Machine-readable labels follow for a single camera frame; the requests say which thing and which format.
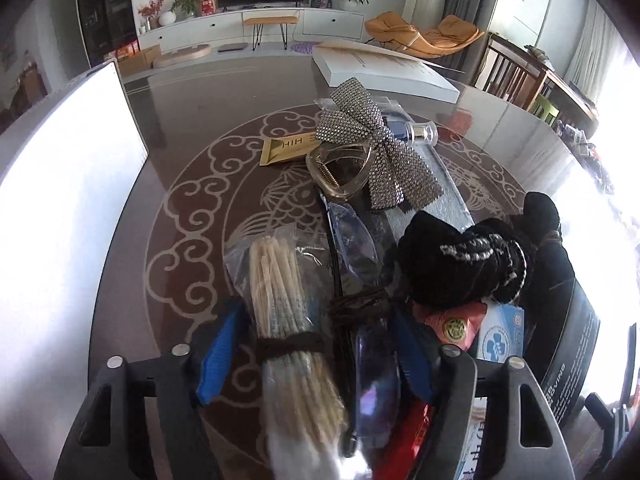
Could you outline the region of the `blue white ointment box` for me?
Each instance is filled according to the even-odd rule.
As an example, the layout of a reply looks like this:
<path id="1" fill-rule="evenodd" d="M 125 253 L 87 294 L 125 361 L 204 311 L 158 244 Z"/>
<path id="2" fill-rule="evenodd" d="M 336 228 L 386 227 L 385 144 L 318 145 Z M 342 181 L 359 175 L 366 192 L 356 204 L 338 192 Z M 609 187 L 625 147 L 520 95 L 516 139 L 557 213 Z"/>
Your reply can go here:
<path id="1" fill-rule="evenodd" d="M 504 363 L 509 356 L 523 356 L 524 310 L 513 304 L 499 304 L 488 298 L 483 299 L 482 303 L 486 306 L 486 313 L 476 333 L 470 355 L 475 359 L 494 363 Z M 473 400 L 470 426 L 466 432 L 457 479 L 475 477 L 484 437 L 486 408 L 486 398 Z"/>

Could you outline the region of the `black odor removing bar box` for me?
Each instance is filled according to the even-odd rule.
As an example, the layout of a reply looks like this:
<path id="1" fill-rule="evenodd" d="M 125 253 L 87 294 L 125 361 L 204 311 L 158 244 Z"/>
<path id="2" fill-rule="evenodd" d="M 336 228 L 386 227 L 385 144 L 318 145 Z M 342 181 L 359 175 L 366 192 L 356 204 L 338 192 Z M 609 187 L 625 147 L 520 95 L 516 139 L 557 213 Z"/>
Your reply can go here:
<path id="1" fill-rule="evenodd" d="M 600 320 L 562 245 L 538 248 L 526 314 L 533 333 L 525 361 L 556 421 L 564 425 L 588 374 Z"/>

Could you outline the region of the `black velvet scrunchie with trim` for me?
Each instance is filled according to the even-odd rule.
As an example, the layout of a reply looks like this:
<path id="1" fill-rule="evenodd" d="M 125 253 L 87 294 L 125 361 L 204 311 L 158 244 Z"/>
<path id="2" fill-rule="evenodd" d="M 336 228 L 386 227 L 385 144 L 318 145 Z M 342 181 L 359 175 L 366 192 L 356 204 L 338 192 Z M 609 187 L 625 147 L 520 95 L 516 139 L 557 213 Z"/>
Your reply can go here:
<path id="1" fill-rule="evenodd" d="M 483 298 L 518 299 L 532 280 L 535 252 L 525 235 L 500 219 L 461 232 L 421 210 L 400 238 L 396 259 L 409 297 L 446 311 Z"/>

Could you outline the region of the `cotton swab bundle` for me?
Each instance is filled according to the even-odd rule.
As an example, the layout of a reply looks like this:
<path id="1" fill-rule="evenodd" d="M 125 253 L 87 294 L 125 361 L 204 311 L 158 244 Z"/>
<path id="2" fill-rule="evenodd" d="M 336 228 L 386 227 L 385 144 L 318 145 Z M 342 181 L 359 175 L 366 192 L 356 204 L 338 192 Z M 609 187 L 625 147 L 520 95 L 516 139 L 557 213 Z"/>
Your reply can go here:
<path id="1" fill-rule="evenodd" d="M 362 453 L 342 449 L 349 417 L 331 356 L 333 276 L 326 236 L 286 224 L 237 240 L 224 264 L 255 327 L 273 475 L 370 478 Z"/>

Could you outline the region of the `phone case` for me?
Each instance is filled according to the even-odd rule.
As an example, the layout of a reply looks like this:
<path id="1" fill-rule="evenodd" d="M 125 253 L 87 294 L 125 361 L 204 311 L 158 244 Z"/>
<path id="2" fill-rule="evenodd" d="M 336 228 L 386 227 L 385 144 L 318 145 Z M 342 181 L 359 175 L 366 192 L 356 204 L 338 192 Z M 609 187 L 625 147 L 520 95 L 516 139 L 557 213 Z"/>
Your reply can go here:
<path id="1" fill-rule="evenodd" d="M 396 101 L 376 98 L 374 102 L 386 125 L 394 120 L 415 122 Z M 444 190 L 438 200 L 427 206 L 427 211 L 456 228 L 472 226 L 472 217 L 462 195 L 434 146 L 422 139 L 407 143 L 425 160 Z M 358 174 L 360 166 L 358 158 L 343 158 L 331 162 L 329 170 L 338 183 L 344 184 Z M 367 188 L 349 200 L 337 200 L 318 187 L 318 201 L 328 232 L 334 299 L 344 299 L 349 307 L 353 307 L 360 292 L 393 287 L 399 281 L 399 272 L 393 262 L 397 242 L 414 211 L 407 204 L 373 211 Z"/>

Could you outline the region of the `rhinestone bow hair clip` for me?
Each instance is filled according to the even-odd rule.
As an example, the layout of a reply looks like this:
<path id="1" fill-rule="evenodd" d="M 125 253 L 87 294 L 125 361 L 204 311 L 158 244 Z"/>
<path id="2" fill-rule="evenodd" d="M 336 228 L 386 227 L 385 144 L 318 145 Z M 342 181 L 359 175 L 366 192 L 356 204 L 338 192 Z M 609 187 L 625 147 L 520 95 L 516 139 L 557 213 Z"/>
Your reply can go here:
<path id="1" fill-rule="evenodd" d="M 337 200 L 349 200 L 369 190 L 370 207 L 385 210 L 408 203 L 414 210 L 438 200 L 444 190 L 416 149 L 394 136 L 370 93 L 349 78 L 331 93 L 333 105 L 322 110 L 316 138 L 306 165 L 319 188 Z M 352 180 L 341 184 L 329 164 L 358 158 L 361 166 Z"/>

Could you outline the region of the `gold cosmetic tube clear cap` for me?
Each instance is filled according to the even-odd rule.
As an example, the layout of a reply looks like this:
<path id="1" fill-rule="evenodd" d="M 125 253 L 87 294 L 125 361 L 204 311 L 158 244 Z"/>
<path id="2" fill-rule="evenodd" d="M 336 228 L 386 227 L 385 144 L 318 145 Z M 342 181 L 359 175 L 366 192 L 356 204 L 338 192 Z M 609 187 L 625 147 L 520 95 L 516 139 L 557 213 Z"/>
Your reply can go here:
<path id="1" fill-rule="evenodd" d="M 398 122 L 398 120 L 394 120 L 387 127 L 397 139 L 404 142 L 422 139 L 431 146 L 435 146 L 439 139 L 438 129 L 434 122 Z M 259 166 L 265 167 L 305 158 L 320 144 L 321 142 L 314 132 L 267 139 L 262 144 Z"/>

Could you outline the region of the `black velvet pouch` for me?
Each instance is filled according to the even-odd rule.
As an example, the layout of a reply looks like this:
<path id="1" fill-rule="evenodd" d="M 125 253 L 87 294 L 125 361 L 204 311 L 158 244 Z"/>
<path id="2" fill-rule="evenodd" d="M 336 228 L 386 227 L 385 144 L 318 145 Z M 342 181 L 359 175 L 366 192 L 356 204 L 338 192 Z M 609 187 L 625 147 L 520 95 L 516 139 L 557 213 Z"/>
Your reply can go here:
<path id="1" fill-rule="evenodd" d="M 527 192 L 520 214 L 510 217 L 512 226 L 536 247 L 562 244 L 561 220 L 553 200 L 541 192 Z"/>

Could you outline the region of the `large white cardboard box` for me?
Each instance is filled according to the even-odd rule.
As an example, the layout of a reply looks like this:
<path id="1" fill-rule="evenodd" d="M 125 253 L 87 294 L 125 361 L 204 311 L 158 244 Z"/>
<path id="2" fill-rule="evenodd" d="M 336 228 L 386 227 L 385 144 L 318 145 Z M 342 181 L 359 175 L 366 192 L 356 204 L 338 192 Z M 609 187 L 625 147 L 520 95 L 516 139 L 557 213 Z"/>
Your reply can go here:
<path id="1" fill-rule="evenodd" d="M 49 479 L 88 389 L 91 326 L 148 158 L 118 68 L 88 70 L 1 137 L 1 437 Z"/>

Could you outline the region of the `dark wooden chair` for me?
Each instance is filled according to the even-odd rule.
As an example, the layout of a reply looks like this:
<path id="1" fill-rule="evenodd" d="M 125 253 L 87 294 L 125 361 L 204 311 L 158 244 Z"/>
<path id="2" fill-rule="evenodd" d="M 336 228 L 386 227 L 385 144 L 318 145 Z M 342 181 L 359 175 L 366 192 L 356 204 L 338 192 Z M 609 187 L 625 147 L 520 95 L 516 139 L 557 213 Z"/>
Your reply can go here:
<path id="1" fill-rule="evenodd" d="M 523 110 L 531 110 L 547 67 L 523 48 L 492 32 L 473 86 Z"/>

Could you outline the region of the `white flat box lid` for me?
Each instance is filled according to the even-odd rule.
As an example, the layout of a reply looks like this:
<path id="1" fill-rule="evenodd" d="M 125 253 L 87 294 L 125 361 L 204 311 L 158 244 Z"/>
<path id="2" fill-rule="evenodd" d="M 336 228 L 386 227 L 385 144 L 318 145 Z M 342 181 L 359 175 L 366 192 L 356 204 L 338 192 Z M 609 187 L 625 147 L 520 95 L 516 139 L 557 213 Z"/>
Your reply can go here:
<path id="1" fill-rule="evenodd" d="M 312 49 L 326 83 L 336 88 L 356 78 L 367 90 L 420 96 L 456 104 L 460 91 L 425 62 L 402 53 L 351 41 L 327 41 Z"/>

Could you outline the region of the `brown cardboard carton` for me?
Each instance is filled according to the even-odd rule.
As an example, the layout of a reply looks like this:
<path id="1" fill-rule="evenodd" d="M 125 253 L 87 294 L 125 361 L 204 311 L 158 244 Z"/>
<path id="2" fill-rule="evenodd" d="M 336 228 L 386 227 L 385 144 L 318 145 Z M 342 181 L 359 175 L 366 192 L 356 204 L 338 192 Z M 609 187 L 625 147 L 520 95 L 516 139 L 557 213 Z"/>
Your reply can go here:
<path id="1" fill-rule="evenodd" d="M 123 58 L 118 61 L 118 70 L 122 78 L 132 76 L 137 73 L 150 70 L 153 67 L 153 62 L 162 54 L 160 46 L 155 46 L 143 49 L 130 58 Z"/>

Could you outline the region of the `white tv cabinet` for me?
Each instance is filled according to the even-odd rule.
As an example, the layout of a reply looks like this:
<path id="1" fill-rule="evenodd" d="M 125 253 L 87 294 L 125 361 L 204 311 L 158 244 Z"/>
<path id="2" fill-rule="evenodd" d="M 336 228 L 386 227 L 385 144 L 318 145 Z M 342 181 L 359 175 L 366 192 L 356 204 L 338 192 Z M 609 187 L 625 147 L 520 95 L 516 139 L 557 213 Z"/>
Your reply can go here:
<path id="1" fill-rule="evenodd" d="M 364 32 L 364 15 L 338 9 L 316 8 L 271 8 L 220 12 L 200 18 L 187 18 L 166 26 L 160 26 L 138 37 L 139 47 L 146 49 L 158 44 L 163 53 L 194 44 L 224 44 L 245 42 L 252 48 L 252 29 L 244 27 L 244 18 L 268 15 L 297 15 L 298 24 L 288 29 L 290 43 L 302 41 L 324 41 L 337 38 L 359 41 Z M 278 26 L 267 26 L 262 44 L 277 42 L 282 46 Z"/>

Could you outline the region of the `orange rocking lounge chair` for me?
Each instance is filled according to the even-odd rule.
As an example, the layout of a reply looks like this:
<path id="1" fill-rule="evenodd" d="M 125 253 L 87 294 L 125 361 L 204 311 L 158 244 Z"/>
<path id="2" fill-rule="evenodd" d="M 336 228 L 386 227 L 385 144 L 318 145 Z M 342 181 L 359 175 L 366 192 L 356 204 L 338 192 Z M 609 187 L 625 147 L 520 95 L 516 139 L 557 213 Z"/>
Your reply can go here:
<path id="1" fill-rule="evenodd" d="M 364 23 L 367 34 L 384 48 L 422 60 L 456 54 L 484 36 L 475 24 L 447 15 L 436 27 L 418 29 L 395 12 L 385 12 Z"/>

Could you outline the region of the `purple round floor mat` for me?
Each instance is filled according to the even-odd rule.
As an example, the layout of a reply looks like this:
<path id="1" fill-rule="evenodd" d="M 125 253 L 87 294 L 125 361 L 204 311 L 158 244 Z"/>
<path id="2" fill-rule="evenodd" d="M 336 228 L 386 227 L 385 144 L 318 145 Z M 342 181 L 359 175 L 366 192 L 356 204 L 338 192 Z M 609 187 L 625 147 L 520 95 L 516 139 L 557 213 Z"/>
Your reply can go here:
<path id="1" fill-rule="evenodd" d="M 319 43 L 314 41 L 296 42 L 295 44 L 292 44 L 290 50 L 302 55 L 312 55 L 312 52 L 314 52 L 314 48 L 318 45 Z"/>

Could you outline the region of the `small wooden bench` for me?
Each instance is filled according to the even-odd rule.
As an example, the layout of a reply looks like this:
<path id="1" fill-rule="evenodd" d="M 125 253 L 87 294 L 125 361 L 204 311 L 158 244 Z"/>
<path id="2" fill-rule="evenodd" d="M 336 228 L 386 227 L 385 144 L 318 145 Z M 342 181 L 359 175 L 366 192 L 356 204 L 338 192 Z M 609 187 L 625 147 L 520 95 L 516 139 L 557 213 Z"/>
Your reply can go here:
<path id="1" fill-rule="evenodd" d="M 254 16 L 254 18 L 244 18 L 242 24 L 244 27 L 252 29 L 252 50 L 255 51 L 262 44 L 262 36 L 267 26 L 278 26 L 284 50 L 288 50 L 290 43 L 290 34 L 288 29 L 298 24 L 299 17 L 297 15 L 268 15 Z"/>

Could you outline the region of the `red flower vase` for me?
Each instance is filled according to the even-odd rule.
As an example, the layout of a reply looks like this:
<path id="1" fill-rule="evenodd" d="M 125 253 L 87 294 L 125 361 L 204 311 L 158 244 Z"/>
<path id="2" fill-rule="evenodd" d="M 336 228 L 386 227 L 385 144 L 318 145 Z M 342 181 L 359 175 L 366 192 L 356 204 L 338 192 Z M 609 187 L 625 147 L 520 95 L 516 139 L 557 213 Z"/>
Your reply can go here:
<path id="1" fill-rule="evenodd" d="M 138 14 L 145 20 L 147 29 L 157 28 L 165 1 L 148 0 L 143 6 L 138 7 Z"/>

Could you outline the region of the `green potted plant left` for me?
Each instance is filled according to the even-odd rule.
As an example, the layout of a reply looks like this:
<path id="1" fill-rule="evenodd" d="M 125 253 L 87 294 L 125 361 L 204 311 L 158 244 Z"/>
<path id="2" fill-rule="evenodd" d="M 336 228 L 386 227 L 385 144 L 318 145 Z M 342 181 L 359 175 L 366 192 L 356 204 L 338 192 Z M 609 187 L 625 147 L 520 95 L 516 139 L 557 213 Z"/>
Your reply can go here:
<path id="1" fill-rule="evenodd" d="M 203 0 L 175 0 L 171 11 L 182 18 L 196 18 L 201 14 Z"/>

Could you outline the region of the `black glass display cabinet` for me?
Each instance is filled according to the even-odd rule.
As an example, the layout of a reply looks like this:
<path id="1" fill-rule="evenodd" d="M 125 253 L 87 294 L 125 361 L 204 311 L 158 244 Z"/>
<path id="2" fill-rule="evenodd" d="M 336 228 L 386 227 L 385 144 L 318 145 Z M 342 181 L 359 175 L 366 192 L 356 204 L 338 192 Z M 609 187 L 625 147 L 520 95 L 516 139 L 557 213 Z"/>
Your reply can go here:
<path id="1" fill-rule="evenodd" d="M 82 40 L 91 66 L 137 39 L 131 0 L 76 0 Z"/>

